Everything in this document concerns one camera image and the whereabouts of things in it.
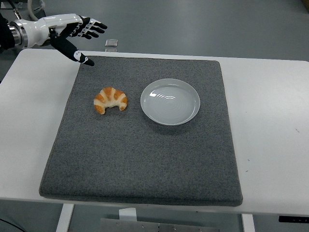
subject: white plate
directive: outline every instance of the white plate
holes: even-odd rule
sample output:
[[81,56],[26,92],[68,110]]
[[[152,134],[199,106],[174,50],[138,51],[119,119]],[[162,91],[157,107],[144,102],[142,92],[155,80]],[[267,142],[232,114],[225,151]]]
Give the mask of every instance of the white plate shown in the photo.
[[144,89],[140,105],[151,120],[176,126],[194,118],[200,100],[196,90],[188,83],[177,79],[161,79]]

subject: white robotic arm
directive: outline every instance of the white robotic arm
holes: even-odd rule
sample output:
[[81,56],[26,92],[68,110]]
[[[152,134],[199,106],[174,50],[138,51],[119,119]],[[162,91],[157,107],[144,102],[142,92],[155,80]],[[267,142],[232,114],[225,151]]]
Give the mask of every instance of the white robotic arm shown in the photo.
[[3,36],[0,38],[0,44],[4,49],[11,48],[12,44],[22,48],[30,48],[35,44],[39,46],[51,44],[68,58],[93,66],[93,61],[79,52],[66,38],[69,36],[85,37],[86,39],[97,38],[97,33],[104,33],[107,26],[89,17],[76,14],[60,14],[44,17],[35,22],[24,19],[15,20],[10,23],[8,28],[11,35],[2,25],[2,29],[7,32],[7,34],[3,32],[7,35],[7,40],[11,40],[10,45],[7,45],[3,41],[5,38]]

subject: gray carpet pad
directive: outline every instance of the gray carpet pad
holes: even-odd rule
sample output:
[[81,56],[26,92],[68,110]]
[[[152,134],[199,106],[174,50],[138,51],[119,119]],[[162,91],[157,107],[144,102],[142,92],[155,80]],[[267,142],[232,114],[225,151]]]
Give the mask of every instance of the gray carpet pad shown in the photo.
[[[91,57],[81,65],[42,177],[46,198],[113,203],[226,205],[242,203],[220,64],[209,60]],[[141,109],[153,81],[183,80],[201,106],[189,122],[162,126]],[[97,113],[103,87],[128,98]]]

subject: table surface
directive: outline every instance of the table surface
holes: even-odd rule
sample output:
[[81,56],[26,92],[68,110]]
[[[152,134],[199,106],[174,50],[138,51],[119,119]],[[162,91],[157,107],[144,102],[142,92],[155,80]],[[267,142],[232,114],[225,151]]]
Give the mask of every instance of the table surface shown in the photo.
[[[308,62],[85,54],[220,62],[243,204],[172,208],[309,216]],[[78,69],[78,63],[55,50],[27,49],[19,54],[5,76],[0,85],[1,199],[64,202],[45,199],[38,189]]]

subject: gray floor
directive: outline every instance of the gray floor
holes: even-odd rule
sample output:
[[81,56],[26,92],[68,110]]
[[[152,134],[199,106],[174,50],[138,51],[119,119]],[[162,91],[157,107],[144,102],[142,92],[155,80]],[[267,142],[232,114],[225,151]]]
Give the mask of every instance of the gray floor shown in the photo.
[[[62,210],[58,203],[34,203],[0,200],[0,218],[26,232],[55,232]],[[20,230],[0,221],[0,232]]]
[[[44,1],[47,15],[76,13],[109,27],[97,39],[71,38],[80,50],[104,51],[106,39],[118,39],[118,52],[309,61],[309,13],[301,0]],[[12,12],[1,13],[15,20]],[[15,49],[0,54],[0,81],[19,52]],[[60,210],[58,204],[0,201],[0,218],[28,232],[55,231]],[[71,231],[86,228],[89,221],[106,215],[107,210],[116,215],[117,209],[92,212],[91,208],[75,208]],[[78,214],[82,220],[75,220]],[[189,217],[191,221],[186,212],[161,214],[154,210],[145,215],[141,219],[194,222],[194,216]],[[254,222],[257,232],[309,231],[307,224],[278,223],[278,216],[254,216]],[[14,232],[1,226],[7,225],[0,222],[1,232]]]

